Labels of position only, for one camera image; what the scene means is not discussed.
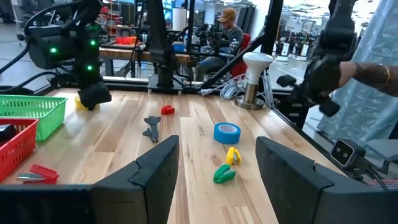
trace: yellow clip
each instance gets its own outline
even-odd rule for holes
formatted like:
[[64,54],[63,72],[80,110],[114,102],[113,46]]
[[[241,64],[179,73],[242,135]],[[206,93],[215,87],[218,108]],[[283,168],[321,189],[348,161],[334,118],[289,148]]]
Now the yellow clip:
[[76,96],[76,97],[75,97],[75,107],[76,107],[76,109],[78,109],[78,110],[88,110],[87,107],[85,107],[85,106],[82,105],[79,96]]
[[241,155],[239,154],[238,149],[235,147],[230,147],[228,153],[226,154],[226,163],[228,165],[237,164],[240,165],[241,163]]

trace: red chair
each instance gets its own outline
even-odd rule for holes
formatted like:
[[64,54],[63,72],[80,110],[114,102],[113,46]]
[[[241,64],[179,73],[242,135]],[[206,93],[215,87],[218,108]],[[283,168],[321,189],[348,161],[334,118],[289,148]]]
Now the red chair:
[[[251,41],[250,35],[243,34],[243,41],[242,41],[241,49],[239,50],[239,52],[244,50],[250,44],[250,41]],[[238,75],[245,74],[247,69],[248,69],[248,66],[244,63],[243,59],[241,59],[241,61],[238,62],[238,64],[236,64],[231,69],[231,76],[234,78]]]

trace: blue painter's tape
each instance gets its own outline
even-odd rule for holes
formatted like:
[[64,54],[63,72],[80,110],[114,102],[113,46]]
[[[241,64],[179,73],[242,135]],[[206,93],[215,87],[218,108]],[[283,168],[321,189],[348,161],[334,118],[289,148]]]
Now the blue painter's tape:
[[241,137],[241,128],[231,123],[218,123],[213,137],[222,144],[236,144]]

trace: green plastic basket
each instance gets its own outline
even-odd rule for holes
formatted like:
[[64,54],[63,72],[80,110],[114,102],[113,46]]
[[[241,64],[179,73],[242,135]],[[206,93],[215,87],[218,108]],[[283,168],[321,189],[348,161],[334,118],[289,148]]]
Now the green plastic basket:
[[0,117],[39,119],[36,140],[46,140],[65,119],[67,99],[47,96],[0,95]]

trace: baseball cap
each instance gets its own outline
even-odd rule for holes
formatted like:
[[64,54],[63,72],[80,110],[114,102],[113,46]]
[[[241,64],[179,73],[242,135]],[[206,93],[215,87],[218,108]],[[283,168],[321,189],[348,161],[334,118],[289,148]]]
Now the baseball cap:
[[223,10],[223,14],[217,19],[218,22],[226,22],[230,19],[235,19],[236,11],[233,8],[227,8]]

